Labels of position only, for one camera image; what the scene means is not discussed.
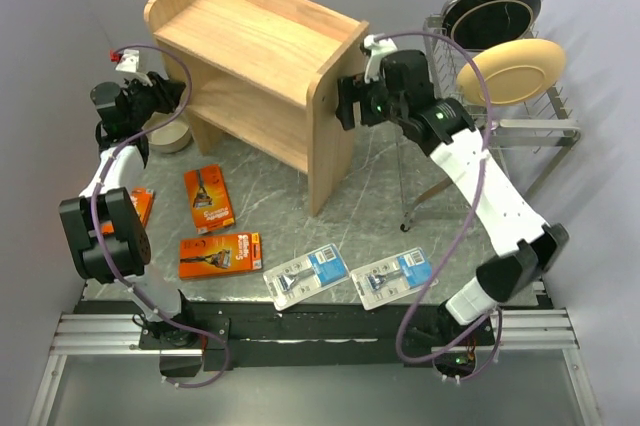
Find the wooden two-tier shelf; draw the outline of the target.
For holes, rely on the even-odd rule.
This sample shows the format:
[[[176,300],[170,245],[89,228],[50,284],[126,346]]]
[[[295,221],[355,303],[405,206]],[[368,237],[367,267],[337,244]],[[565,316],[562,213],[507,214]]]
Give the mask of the wooden two-tier shelf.
[[[311,0],[148,0],[144,19],[168,74],[193,83],[198,148],[229,134],[287,164],[317,214],[351,164],[337,82],[363,70],[368,23]]]

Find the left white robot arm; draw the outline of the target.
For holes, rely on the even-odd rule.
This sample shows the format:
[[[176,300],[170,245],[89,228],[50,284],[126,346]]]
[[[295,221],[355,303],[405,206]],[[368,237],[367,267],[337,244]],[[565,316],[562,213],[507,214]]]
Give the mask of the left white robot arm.
[[[144,125],[156,113],[173,113],[184,89],[183,82],[156,72],[95,86],[90,98],[100,116],[100,164],[89,185],[59,205],[79,276],[123,286],[141,310],[135,324],[179,348],[197,339],[199,324],[184,294],[149,269],[151,247],[129,189],[149,158]]]

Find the blue razor blister pack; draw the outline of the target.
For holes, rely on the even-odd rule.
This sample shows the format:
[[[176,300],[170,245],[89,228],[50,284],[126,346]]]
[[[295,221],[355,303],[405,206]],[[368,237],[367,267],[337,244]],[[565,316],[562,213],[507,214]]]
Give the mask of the blue razor blister pack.
[[[349,279],[349,269],[333,243],[263,273],[277,311],[284,311]]]
[[[432,277],[432,266],[421,247],[389,256],[350,272],[366,311],[417,292]]]

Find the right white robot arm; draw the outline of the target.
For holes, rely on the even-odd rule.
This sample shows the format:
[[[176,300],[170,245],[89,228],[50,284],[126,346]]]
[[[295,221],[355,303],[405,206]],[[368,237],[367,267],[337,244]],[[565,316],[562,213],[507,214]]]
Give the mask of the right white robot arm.
[[[346,130],[357,123],[390,121],[448,176],[489,235],[495,255],[444,304],[439,336],[460,344],[473,321],[505,303],[546,273],[569,240],[560,224],[549,224],[522,198],[491,153],[460,102],[436,97],[426,56],[418,50],[386,54],[379,74],[337,81],[335,115]]]

